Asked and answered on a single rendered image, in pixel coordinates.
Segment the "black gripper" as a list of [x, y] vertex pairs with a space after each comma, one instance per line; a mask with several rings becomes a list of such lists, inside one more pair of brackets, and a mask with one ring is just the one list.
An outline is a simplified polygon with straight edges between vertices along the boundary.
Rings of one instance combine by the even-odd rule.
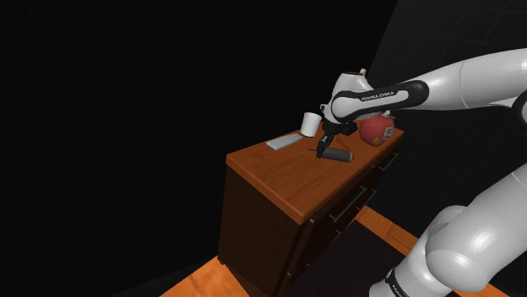
[[318, 141], [316, 157], [321, 159], [323, 157], [324, 151], [328, 148], [331, 142], [334, 139], [334, 136], [342, 133], [345, 136], [350, 136], [353, 132], [357, 130], [357, 125], [355, 122], [350, 121], [346, 124], [335, 124], [329, 120], [323, 122], [322, 125], [324, 135]]

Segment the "dark grey cylinder bottle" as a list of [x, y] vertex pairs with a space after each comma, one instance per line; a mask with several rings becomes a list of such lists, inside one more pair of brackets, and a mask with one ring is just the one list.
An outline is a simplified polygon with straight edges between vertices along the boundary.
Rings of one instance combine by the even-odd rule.
[[341, 162], [350, 163], [353, 160], [353, 153], [348, 150], [326, 148], [322, 157], [324, 159], [337, 160]]

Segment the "white cup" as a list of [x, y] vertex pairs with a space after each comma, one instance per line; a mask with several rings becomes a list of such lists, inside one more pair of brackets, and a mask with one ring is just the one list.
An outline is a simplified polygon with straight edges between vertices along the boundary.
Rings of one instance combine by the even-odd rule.
[[302, 118], [301, 135], [307, 138], [315, 137], [321, 120], [322, 117], [319, 114], [305, 112]]

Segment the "flat grey tablet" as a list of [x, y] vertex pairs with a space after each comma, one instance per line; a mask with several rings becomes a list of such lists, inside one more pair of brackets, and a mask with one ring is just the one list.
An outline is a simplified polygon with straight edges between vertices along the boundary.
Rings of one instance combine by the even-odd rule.
[[303, 139], [302, 135], [293, 133], [269, 140], [266, 144], [273, 150], [281, 150], [292, 145], [293, 143], [300, 141], [301, 139]]

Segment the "red round object with label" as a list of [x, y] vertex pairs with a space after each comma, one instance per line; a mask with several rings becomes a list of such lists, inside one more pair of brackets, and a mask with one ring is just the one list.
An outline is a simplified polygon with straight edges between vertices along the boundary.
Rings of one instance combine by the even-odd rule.
[[377, 147], [388, 140], [394, 131], [394, 121], [386, 116], [374, 116], [361, 122], [359, 135], [361, 140]]

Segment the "brown wooden chest of drawers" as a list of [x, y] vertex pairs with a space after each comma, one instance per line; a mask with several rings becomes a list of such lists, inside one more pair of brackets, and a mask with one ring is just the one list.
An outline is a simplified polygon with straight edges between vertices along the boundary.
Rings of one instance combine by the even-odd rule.
[[316, 138], [275, 151], [259, 143], [226, 156], [218, 261], [249, 297], [283, 297], [374, 197], [403, 131], [378, 147], [338, 136], [352, 160], [319, 159]]

